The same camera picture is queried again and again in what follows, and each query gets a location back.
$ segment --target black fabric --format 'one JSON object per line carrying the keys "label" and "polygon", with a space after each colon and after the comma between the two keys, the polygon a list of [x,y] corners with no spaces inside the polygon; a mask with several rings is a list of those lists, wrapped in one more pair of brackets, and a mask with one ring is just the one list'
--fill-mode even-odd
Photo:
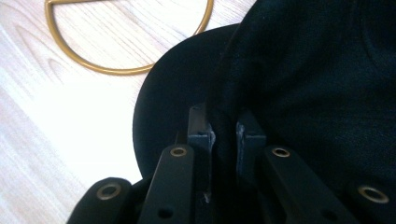
{"label": "black fabric", "polygon": [[220,212],[238,209],[229,195],[242,107],[253,111],[269,144],[295,149],[338,196],[360,177],[396,189],[394,15],[395,1],[255,4],[207,98]]}
{"label": "black fabric", "polygon": [[297,151],[337,196],[354,179],[395,190],[395,15],[395,1],[258,1],[238,27],[171,49],[136,104],[142,175],[187,128],[188,108],[206,99],[216,134],[213,199],[223,223],[245,218],[235,180],[235,123],[244,107],[269,144]]}
{"label": "black fabric", "polygon": [[151,69],[134,111],[134,152],[143,177],[155,171],[162,151],[186,132],[189,108],[205,100],[236,25],[193,36],[170,49]]}

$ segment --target screw hole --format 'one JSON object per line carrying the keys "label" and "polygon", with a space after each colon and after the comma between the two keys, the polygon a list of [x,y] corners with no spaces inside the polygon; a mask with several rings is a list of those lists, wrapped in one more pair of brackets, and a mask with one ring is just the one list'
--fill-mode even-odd
{"label": "screw hole", "polygon": [[338,220],[338,216],[333,211],[324,209],[324,210],[321,210],[320,213],[321,213],[321,215],[324,218],[326,218],[326,219],[328,219],[330,221],[337,221]]}
{"label": "screw hole", "polygon": [[373,203],[389,202],[389,197],[385,193],[369,186],[358,187],[358,193]]}
{"label": "screw hole", "polygon": [[158,217],[168,219],[173,216],[173,210],[171,208],[161,208],[158,210]]}
{"label": "screw hole", "polygon": [[272,150],[272,152],[274,155],[276,155],[278,157],[289,157],[290,156],[290,153],[286,149],[280,148],[280,147],[274,148]]}
{"label": "screw hole", "polygon": [[121,192],[121,185],[118,183],[108,183],[103,185],[99,190],[96,192],[96,196],[100,200],[109,200],[112,198],[117,197]]}
{"label": "screw hole", "polygon": [[174,157],[182,157],[187,154],[187,150],[184,147],[175,147],[171,150],[171,155]]}

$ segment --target light wood surface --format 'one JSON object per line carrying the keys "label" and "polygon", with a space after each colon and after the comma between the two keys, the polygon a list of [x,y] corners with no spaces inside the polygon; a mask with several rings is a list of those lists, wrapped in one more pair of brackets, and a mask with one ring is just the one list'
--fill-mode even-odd
{"label": "light wood surface", "polygon": [[[253,0],[215,0],[207,29],[240,22]],[[71,48],[130,68],[190,36],[206,0],[112,0],[55,6]],[[0,223],[65,223],[96,181],[141,178],[134,104],[147,74],[112,77],[67,58],[44,1],[0,0]]]}

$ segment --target black metal bar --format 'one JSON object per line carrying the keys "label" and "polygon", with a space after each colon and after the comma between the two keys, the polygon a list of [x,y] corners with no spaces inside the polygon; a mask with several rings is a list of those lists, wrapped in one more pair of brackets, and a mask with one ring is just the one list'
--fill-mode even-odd
{"label": "black metal bar", "polygon": [[163,151],[138,224],[193,221],[193,162],[194,151],[187,145]]}
{"label": "black metal bar", "polygon": [[286,223],[359,223],[298,154],[267,147],[262,171],[286,213]]}

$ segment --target metal grommet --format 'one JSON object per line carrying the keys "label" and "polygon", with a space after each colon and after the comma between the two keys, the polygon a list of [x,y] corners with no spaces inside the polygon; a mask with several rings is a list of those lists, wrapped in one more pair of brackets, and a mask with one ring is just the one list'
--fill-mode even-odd
{"label": "metal grommet", "polygon": [[184,147],[174,147],[171,150],[171,155],[174,157],[182,157],[187,155],[187,150]]}
{"label": "metal grommet", "polygon": [[358,193],[373,203],[388,203],[389,197],[382,191],[370,186],[358,187]]}
{"label": "metal grommet", "polygon": [[272,152],[273,152],[274,155],[276,155],[278,157],[286,158],[286,157],[290,156],[290,153],[286,149],[281,148],[281,147],[274,148],[272,150]]}
{"label": "metal grommet", "polygon": [[109,200],[112,198],[117,197],[121,193],[121,185],[116,182],[108,183],[103,185],[99,190],[96,192],[96,196],[100,200]]}

